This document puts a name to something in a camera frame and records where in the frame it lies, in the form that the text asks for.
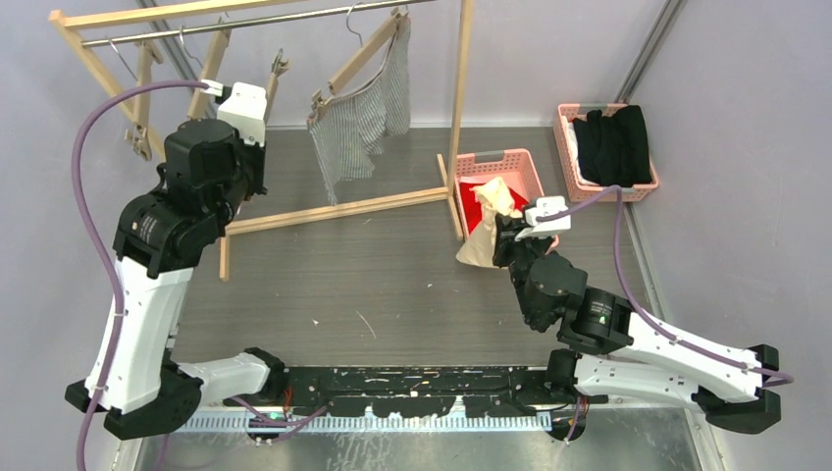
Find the beige underwear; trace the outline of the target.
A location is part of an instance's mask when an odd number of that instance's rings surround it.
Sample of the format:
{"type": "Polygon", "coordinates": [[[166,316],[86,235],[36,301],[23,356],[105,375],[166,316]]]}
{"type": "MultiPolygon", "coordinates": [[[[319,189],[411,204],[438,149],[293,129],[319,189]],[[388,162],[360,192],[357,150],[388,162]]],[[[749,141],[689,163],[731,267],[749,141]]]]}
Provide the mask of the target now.
{"type": "Polygon", "coordinates": [[[514,194],[502,177],[494,177],[487,182],[463,179],[460,182],[460,193],[463,197],[472,197],[471,208],[479,209],[480,212],[479,218],[472,217],[477,224],[457,251],[456,260],[474,267],[496,269],[493,261],[496,220],[498,216],[522,216],[515,206],[514,194]]]}

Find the red underwear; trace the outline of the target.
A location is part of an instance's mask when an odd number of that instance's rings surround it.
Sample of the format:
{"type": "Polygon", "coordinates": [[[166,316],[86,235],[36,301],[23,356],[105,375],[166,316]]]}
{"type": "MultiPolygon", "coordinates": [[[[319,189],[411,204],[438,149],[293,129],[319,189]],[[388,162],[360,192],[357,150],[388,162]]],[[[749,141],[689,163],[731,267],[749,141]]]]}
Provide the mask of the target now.
{"type": "Polygon", "coordinates": [[[498,216],[520,217],[530,199],[502,177],[489,180],[462,179],[459,202],[468,236],[480,229],[493,229],[498,216]]]}

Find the wooden hanger of red underwear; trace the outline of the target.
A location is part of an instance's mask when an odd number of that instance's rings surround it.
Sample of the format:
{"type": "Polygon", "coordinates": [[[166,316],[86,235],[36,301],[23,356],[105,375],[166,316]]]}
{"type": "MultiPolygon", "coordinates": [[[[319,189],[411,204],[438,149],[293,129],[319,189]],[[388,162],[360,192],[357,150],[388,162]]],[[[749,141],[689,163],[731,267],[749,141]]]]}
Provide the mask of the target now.
{"type": "MultiPolygon", "coordinates": [[[[230,44],[231,35],[232,30],[230,28],[215,30],[211,38],[208,53],[205,59],[202,60],[190,53],[184,39],[184,26],[180,27],[179,41],[182,51],[188,59],[195,61],[201,68],[198,76],[199,80],[215,80],[217,78],[226,50],[230,44]]],[[[187,117],[190,120],[202,119],[210,110],[209,98],[201,91],[194,91],[190,99],[187,117]]]]}

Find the wooden hanger of beige underwear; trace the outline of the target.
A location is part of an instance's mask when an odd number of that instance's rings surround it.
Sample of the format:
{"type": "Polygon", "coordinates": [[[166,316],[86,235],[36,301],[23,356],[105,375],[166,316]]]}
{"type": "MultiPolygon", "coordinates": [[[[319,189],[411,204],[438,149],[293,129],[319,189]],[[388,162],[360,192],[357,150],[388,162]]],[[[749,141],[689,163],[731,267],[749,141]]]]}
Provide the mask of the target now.
{"type": "Polygon", "coordinates": [[[266,108],[264,113],[264,121],[266,124],[270,121],[272,108],[277,96],[280,77],[290,69],[290,60],[284,57],[284,49],[281,48],[276,54],[272,65],[270,74],[268,76],[265,91],[266,91],[266,108]]]}

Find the grey striped underwear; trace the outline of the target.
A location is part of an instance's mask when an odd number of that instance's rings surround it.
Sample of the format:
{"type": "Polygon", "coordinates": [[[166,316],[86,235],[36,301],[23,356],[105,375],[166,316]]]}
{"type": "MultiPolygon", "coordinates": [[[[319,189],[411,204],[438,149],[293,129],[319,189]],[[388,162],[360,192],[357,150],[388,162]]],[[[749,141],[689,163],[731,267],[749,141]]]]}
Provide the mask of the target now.
{"type": "Polygon", "coordinates": [[[405,20],[392,36],[379,70],[307,120],[331,205],[338,203],[338,183],[372,177],[372,158],[384,153],[384,138],[410,129],[410,35],[411,22],[405,20]]]}

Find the wooden hanger of striped underwear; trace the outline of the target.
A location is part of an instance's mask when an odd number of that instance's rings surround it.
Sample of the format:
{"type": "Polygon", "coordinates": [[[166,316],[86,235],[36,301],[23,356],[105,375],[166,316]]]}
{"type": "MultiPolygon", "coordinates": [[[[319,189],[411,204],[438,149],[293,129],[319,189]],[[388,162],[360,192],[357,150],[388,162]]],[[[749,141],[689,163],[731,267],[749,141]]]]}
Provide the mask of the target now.
{"type": "Polygon", "coordinates": [[[333,99],[346,88],[346,86],[355,78],[361,69],[369,63],[372,57],[379,52],[383,46],[392,42],[392,39],[397,35],[400,26],[409,16],[408,13],[400,12],[398,7],[393,8],[390,12],[390,16],[382,22],[382,24],[369,36],[367,40],[364,40],[363,36],[357,30],[354,30],[350,25],[350,15],[358,6],[363,5],[363,2],[356,2],[350,6],[347,10],[345,19],[345,26],[347,30],[359,38],[360,47],[328,80],[328,91],[330,95],[327,98],[324,98],[321,89],[317,90],[312,95],[309,121],[317,120],[327,111],[333,99]]]}

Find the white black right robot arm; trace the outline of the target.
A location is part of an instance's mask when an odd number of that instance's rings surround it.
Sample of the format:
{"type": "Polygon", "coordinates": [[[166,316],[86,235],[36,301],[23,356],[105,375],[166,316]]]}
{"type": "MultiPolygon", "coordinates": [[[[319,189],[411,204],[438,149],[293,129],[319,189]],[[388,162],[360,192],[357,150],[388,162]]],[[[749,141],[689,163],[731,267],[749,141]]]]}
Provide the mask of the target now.
{"type": "Polygon", "coordinates": [[[524,323],[540,333],[558,328],[563,346],[544,378],[551,399],[662,401],[747,435],[781,420],[781,398],[764,385],[779,370],[776,348],[724,345],[641,316],[628,299],[589,286],[585,271],[550,250],[550,238],[523,238],[523,220],[500,216],[495,228],[493,261],[507,269],[524,323]]]}

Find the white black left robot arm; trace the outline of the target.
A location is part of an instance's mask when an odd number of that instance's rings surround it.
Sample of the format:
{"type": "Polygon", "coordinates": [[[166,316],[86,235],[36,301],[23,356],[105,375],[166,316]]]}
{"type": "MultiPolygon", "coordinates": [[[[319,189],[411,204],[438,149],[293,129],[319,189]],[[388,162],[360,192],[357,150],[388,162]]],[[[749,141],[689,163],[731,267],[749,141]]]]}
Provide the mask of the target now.
{"type": "Polygon", "coordinates": [[[114,238],[114,295],[105,331],[119,339],[112,364],[66,389],[66,400],[104,414],[120,440],[166,435],[201,406],[236,396],[264,405],[287,387],[284,363],[258,347],[229,358],[178,363],[172,350],[185,295],[203,250],[223,237],[240,205],[265,192],[265,141],[205,119],[164,142],[158,184],[124,208],[114,238]]]}

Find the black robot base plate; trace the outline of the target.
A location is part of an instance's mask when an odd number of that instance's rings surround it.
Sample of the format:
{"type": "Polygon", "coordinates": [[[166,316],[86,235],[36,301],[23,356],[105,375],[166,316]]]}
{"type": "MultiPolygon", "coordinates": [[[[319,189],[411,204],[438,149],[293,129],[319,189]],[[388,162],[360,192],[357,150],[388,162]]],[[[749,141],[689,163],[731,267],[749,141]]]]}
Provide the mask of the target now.
{"type": "Polygon", "coordinates": [[[529,366],[288,367],[266,396],[241,398],[257,409],[286,407],[296,416],[323,408],[332,417],[367,411],[379,418],[444,417],[459,403],[467,418],[521,417],[576,402],[544,368],[529,366]]]}

